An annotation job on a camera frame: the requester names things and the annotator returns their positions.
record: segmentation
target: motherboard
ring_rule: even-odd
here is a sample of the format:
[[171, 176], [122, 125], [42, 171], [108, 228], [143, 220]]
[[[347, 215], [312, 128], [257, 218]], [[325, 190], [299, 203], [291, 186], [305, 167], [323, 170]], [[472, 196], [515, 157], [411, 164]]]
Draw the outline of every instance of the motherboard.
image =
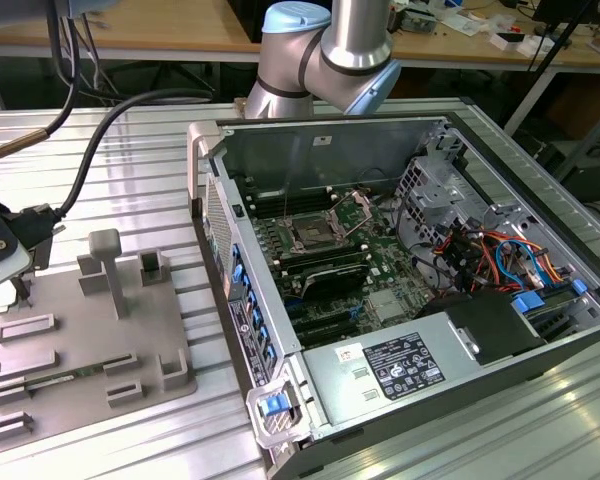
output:
[[434, 298], [363, 189], [260, 199], [251, 221], [298, 339], [312, 348], [404, 323]]

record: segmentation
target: desk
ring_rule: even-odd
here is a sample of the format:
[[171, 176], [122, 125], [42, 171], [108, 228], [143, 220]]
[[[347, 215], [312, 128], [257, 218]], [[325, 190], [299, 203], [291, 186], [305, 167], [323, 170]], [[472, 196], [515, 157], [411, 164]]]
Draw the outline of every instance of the desk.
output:
[[[476, 8], [490, 2], [465, 3], [467, 8]], [[478, 11], [487, 17], [496, 13], [514, 15], [524, 32], [533, 29], [531, 20], [499, 2]], [[260, 46], [249, 41], [226, 0], [120, 0], [99, 20], [110, 26], [92, 28], [102, 59], [258, 61]], [[434, 35], [400, 32], [393, 38], [393, 56], [405, 67], [525, 71], [529, 65], [523, 55], [502, 52], [489, 44], [486, 35], [468, 37], [442, 24]], [[586, 37], [573, 37], [573, 45], [557, 56], [520, 104], [507, 124], [507, 132], [516, 130], [557, 73], [600, 73], [600, 54], [591, 50], [587, 41]], [[1, 56], [49, 57], [45, 23], [0, 29]]]

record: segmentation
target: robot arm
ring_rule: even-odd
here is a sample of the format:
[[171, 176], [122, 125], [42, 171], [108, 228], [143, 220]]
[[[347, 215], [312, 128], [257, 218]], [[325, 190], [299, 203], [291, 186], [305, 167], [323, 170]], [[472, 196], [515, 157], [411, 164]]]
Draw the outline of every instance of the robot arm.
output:
[[[75, 17], [93, 10], [102, 10], [118, 0], [55, 0], [58, 14], [62, 17]], [[7, 0], [0, 1], [0, 27], [44, 18], [47, 0]]]
[[400, 75], [391, 60], [389, 4], [333, 0], [333, 17], [311, 3], [272, 5], [245, 117], [310, 116], [314, 95], [347, 115], [375, 112]]

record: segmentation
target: aluminum profile table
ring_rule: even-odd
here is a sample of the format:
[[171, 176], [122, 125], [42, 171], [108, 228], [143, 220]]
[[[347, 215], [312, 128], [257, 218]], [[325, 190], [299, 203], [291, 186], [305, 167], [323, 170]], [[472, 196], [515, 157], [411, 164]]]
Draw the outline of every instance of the aluminum profile table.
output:
[[[401, 100], [382, 109], [454, 109], [600, 256], [600, 223], [547, 182], [513, 142], [458, 99]], [[319, 105], [318, 112], [333, 109]], [[0, 161], [0, 200], [12, 209], [61, 202], [102, 109], [78, 110], [53, 138]], [[55, 112], [0, 112], [0, 143]], [[125, 256], [161, 248], [174, 283], [199, 389], [193, 395], [0, 454], [0, 478], [263, 479], [265, 467], [220, 327], [187, 209], [186, 128], [231, 118], [231, 106], [137, 108], [109, 129], [45, 274], [76, 268], [92, 230], [120, 230]], [[485, 175], [471, 162], [474, 175]], [[504, 193], [488, 192], [500, 201]], [[600, 344], [519, 385], [327, 466], [316, 479], [600, 478]]]

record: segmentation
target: warning label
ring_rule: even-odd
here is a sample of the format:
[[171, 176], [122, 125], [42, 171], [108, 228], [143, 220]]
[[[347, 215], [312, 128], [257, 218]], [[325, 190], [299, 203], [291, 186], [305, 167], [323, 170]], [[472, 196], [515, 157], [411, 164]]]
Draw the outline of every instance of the warning label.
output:
[[389, 400], [445, 379], [418, 333], [365, 348], [364, 356]]

